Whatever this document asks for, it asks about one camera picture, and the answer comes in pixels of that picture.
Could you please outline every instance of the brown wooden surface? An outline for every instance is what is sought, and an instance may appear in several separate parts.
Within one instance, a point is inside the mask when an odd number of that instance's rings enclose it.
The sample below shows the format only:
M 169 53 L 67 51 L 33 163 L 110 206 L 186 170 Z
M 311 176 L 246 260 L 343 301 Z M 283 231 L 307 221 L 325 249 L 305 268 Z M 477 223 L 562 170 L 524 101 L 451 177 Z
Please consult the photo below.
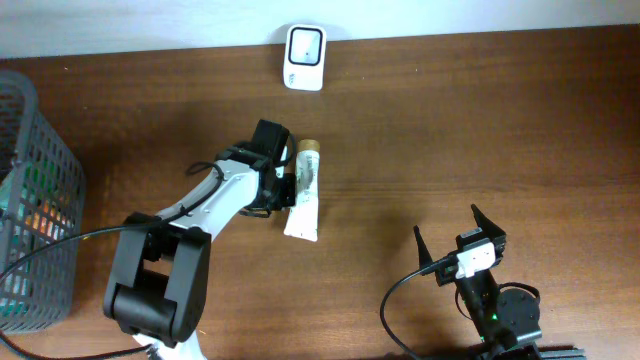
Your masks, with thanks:
M 496 279 L 541 290 L 542 344 L 638 358 L 639 27 L 330 43 L 317 93 L 284 87 L 282 57 L 260 46 L 0 66 L 33 80 L 82 162 L 84 230 L 173 204 L 201 179 L 183 175 L 190 163 L 260 118 L 320 141 L 317 243 L 284 236 L 284 214 L 236 217 L 214 242 L 198 326 L 210 359 L 400 353 L 378 307 L 417 267 L 411 227 L 439 258 L 474 227 L 471 203 L 509 235 Z M 70 317 L 20 344 L 58 356 L 135 345 L 102 315 L 116 242 L 81 245 Z M 478 342 L 453 293 L 410 283 L 390 325 L 424 353 Z

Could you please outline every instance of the crate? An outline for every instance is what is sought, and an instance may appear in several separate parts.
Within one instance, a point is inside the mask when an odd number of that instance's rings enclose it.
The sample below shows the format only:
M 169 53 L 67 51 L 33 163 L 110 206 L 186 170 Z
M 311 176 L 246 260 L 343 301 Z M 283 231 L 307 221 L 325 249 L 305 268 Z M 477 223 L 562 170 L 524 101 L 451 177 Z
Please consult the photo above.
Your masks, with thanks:
M 0 71 L 0 271 L 25 254 L 79 231 L 82 167 L 38 111 L 33 84 Z M 35 332 L 71 309 L 77 241 L 46 252 L 0 284 L 0 329 Z

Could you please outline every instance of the wall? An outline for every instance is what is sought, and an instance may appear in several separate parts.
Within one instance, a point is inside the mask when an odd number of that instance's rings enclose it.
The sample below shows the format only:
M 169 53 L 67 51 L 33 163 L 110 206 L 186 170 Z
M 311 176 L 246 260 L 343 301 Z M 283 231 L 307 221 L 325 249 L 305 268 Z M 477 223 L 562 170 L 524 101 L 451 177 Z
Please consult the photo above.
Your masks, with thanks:
M 0 58 L 640 22 L 638 0 L 0 0 Z

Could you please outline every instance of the brown cap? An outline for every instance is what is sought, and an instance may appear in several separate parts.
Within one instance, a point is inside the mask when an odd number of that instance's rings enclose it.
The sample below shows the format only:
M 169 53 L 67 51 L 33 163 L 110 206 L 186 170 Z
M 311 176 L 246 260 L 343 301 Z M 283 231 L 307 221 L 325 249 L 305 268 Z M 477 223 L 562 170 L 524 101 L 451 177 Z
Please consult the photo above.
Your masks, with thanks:
M 320 143 L 315 140 L 305 139 L 298 143 L 298 151 L 313 150 L 320 152 Z

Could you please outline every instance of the robotic arm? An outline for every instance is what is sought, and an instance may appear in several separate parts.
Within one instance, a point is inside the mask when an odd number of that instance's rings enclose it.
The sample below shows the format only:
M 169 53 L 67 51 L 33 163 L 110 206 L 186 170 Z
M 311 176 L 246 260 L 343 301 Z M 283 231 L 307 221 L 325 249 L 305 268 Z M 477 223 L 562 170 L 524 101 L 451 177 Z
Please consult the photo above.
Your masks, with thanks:
M 156 216 L 126 219 L 153 223 L 199 203 L 165 225 L 123 231 L 113 260 L 104 314 L 141 344 L 154 344 L 156 358 L 204 359 L 194 331 L 206 301 L 211 242 L 243 208 L 245 215 L 268 217 L 295 205 L 295 175 L 279 174 L 288 162 L 282 159 L 289 137 L 283 126 L 260 120 L 252 140 L 219 154 L 210 174 L 182 200 Z M 145 269 L 144 260 L 161 259 L 173 262 L 169 276 Z

